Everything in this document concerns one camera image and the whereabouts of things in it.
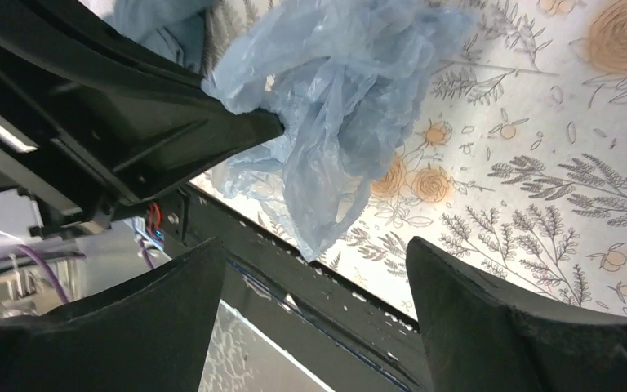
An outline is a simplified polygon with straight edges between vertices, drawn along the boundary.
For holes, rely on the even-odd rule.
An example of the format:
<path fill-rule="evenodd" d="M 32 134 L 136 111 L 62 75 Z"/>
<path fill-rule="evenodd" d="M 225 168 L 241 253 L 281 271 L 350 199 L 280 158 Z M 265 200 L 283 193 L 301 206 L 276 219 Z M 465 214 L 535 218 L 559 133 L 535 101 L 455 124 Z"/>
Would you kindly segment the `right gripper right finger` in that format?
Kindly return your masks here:
<path fill-rule="evenodd" d="M 437 391 L 627 391 L 627 318 L 540 296 L 419 237 L 406 268 Z"/>

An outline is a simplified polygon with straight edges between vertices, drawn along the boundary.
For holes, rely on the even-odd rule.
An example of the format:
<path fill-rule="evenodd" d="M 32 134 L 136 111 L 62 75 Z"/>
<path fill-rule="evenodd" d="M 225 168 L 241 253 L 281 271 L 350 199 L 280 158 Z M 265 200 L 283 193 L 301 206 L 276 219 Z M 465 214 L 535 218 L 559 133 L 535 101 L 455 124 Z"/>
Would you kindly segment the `light blue trash bag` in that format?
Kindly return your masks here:
<path fill-rule="evenodd" d="M 438 62 L 473 17 L 423 1 L 283 1 L 235 38 L 202 82 L 233 114 L 284 133 L 222 163 L 214 186 L 260 202 L 312 261 L 360 217 L 411 134 Z"/>

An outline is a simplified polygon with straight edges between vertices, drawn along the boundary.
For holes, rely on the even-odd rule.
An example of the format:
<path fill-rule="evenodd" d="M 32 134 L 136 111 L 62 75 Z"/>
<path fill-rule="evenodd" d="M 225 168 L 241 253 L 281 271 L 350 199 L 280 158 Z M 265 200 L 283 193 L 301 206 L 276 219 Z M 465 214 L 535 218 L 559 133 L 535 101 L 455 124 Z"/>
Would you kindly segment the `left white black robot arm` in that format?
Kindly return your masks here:
<path fill-rule="evenodd" d="M 232 114 L 201 80 L 80 1 L 0 1 L 0 261 L 103 232 L 282 134 L 274 114 Z"/>

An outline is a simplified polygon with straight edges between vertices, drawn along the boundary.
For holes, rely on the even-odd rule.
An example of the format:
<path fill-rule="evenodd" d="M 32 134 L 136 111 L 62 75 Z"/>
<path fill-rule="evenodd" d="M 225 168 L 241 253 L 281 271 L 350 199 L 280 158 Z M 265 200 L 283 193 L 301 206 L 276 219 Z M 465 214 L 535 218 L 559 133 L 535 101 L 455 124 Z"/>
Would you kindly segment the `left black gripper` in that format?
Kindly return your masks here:
<path fill-rule="evenodd" d="M 0 1 L 0 192 L 33 201 L 40 238 L 100 234 L 206 169 L 282 134 L 232 114 L 195 73 L 85 1 Z"/>

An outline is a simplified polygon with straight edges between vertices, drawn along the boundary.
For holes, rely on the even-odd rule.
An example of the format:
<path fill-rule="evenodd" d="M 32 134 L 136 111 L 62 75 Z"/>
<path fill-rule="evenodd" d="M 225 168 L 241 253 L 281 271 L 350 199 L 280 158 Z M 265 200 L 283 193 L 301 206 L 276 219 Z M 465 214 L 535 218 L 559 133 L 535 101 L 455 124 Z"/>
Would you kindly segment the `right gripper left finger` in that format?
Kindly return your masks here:
<path fill-rule="evenodd" d="M 0 391 L 197 391 L 226 269 L 210 239 L 40 316 L 0 319 Z"/>

